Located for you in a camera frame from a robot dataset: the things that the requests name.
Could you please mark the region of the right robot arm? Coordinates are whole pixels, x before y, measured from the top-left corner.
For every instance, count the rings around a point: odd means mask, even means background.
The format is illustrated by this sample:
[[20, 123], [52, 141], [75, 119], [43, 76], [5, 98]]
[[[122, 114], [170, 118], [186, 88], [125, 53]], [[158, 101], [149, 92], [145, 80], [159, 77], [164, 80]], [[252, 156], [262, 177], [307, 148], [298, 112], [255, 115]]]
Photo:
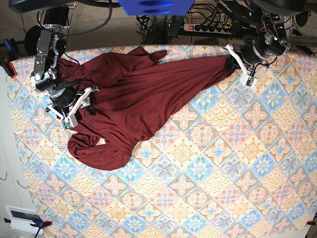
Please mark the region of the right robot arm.
[[66, 82], [61, 76], [60, 57], [66, 48], [62, 32], [69, 27], [68, 14], [69, 7], [66, 5], [46, 11], [44, 23], [39, 25], [41, 32], [36, 46], [34, 69], [30, 76], [33, 89], [49, 96], [52, 103], [47, 106], [47, 111], [55, 114], [64, 129], [78, 125], [78, 109], [87, 108], [90, 114], [95, 114], [90, 95], [99, 90], [97, 87], [86, 87], [77, 91], [74, 86], [80, 84], [82, 79]]

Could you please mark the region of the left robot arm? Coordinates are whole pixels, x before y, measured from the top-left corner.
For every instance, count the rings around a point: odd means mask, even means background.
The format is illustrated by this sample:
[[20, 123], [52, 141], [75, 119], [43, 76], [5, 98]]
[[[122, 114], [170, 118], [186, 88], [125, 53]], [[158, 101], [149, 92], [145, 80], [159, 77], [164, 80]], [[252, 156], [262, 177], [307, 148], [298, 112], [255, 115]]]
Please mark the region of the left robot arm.
[[236, 0], [225, 0], [224, 4], [239, 23], [246, 23], [256, 30], [256, 35], [245, 34], [244, 45], [226, 45], [230, 58], [242, 70], [240, 83], [254, 88], [258, 66], [269, 67], [266, 60], [278, 57], [290, 47], [285, 24], [293, 16], [303, 12], [306, 0], [245, 0], [241, 5]]

